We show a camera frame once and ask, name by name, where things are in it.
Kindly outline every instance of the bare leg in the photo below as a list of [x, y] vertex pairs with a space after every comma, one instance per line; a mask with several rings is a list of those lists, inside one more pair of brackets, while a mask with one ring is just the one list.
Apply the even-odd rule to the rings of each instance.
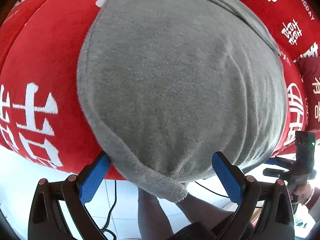
[[158, 199], [143, 189], [138, 190], [138, 225], [142, 240], [166, 240], [173, 236], [170, 222]]
[[190, 223], [201, 221], [208, 229], [214, 228], [233, 214], [232, 211], [225, 211], [190, 194], [184, 200], [176, 203], [176, 205], [185, 214]]

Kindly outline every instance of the screw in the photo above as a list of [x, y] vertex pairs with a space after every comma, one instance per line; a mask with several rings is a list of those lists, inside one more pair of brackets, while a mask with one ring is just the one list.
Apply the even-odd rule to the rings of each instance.
[[69, 180], [69, 181], [75, 181], [76, 178], [77, 178], [76, 175], [70, 175], [70, 176], [68, 177], [68, 180]]
[[39, 180], [39, 184], [42, 185], [45, 183], [45, 181], [46, 181], [46, 179], [41, 179], [41, 180]]
[[279, 185], [281, 185], [281, 186], [284, 185], [284, 181], [283, 181], [282, 179], [278, 179], [278, 180], [277, 180], [277, 183], [278, 183]]
[[247, 176], [247, 181], [254, 182], [255, 181], [254, 176], [251, 176], [251, 175]]

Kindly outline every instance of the sweater sleeve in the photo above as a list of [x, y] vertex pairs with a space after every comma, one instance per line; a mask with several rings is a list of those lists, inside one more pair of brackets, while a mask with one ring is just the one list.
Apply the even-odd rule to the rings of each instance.
[[317, 222], [320, 219], [320, 189], [315, 187], [315, 192], [310, 199], [310, 201], [306, 204], [306, 207], [309, 210], [309, 214], [312, 218]]

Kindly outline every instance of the white tile floor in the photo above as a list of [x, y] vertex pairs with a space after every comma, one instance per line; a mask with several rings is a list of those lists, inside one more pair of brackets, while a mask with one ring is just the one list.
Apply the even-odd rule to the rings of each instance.
[[[0, 160], [0, 208], [18, 236], [22, 240], [27, 240], [29, 212], [39, 179], [47, 178], [49, 182], [61, 181], [65, 180], [69, 174], [32, 163], [3, 147], [0, 147]], [[251, 171], [250, 174], [258, 180], [274, 182], [275, 179], [262, 175], [262, 170], [265, 167], [266, 165], [261, 165]], [[220, 194], [226, 194], [217, 177], [200, 180], [199, 183]], [[195, 183], [188, 185], [188, 192], [209, 203], [214, 203], [220, 208], [230, 202], [228, 199], [217, 196]], [[114, 181], [104, 180], [93, 200], [85, 205], [100, 228], [107, 220], [114, 199]], [[140, 238], [137, 221], [137, 199], [138, 190], [135, 185], [128, 181], [117, 182], [117, 204], [112, 212], [112, 219], [108, 228], [117, 235], [119, 240]], [[161, 199], [160, 204], [168, 216], [174, 232], [189, 224], [184, 214], [174, 203]], [[82, 240], [63, 201], [61, 207], [73, 236]], [[105, 233], [105, 235], [108, 239], [112, 239], [109, 233]]]

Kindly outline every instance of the folded garment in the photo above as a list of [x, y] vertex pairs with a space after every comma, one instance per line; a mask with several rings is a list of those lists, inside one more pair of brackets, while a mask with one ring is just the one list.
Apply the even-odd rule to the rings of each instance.
[[107, 0], [78, 60], [84, 115], [116, 169], [172, 202], [213, 176], [222, 151], [241, 169], [282, 135], [279, 49], [238, 0]]

